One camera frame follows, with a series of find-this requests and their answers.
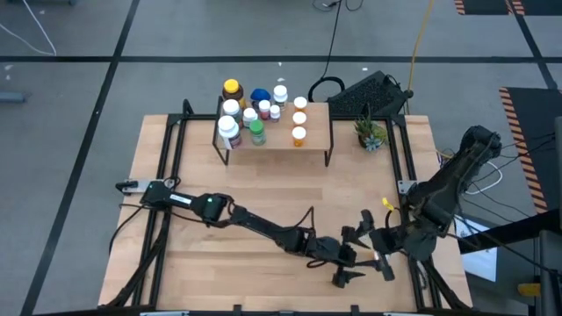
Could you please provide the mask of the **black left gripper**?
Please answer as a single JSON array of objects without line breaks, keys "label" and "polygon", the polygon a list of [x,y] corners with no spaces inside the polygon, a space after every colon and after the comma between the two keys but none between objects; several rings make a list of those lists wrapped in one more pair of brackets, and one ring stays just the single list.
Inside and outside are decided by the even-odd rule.
[{"label": "black left gripper", "polygon": [[[360,240],[370,230],[370,228],[359,227],[355,229],[352,226],[343,226],[341,232],[342,242],[370,249],[368,245]],[[306,264],[309,269],[318,268],[326,263],[352,268],[355,266],[357,253],[351,246],[341,244],[332,237],[320,237],[311,239],[306,244],[306,256],[312,258],[312,261]],[[356,277],[364,277],[364,273],[338,268],[332,277],[332,285],[344,288]]]}]

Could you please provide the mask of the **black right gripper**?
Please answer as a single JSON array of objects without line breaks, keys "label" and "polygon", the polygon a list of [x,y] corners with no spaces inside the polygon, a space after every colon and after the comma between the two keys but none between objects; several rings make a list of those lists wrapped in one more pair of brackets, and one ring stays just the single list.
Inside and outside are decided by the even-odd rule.
[{"label": "black right gripper", "polygon": [[374,229],[374,218],[370,210],[363,209],[360,213],[362,219],[356,229],[356,235],[369,234],[375,260],[356,262],[355,266],[372,267],[381,272],[387,282],[393,281],[395,278],[393,269],[386,258],[387,255],[392,253],[394,246],[391,230],[387,227]]}]

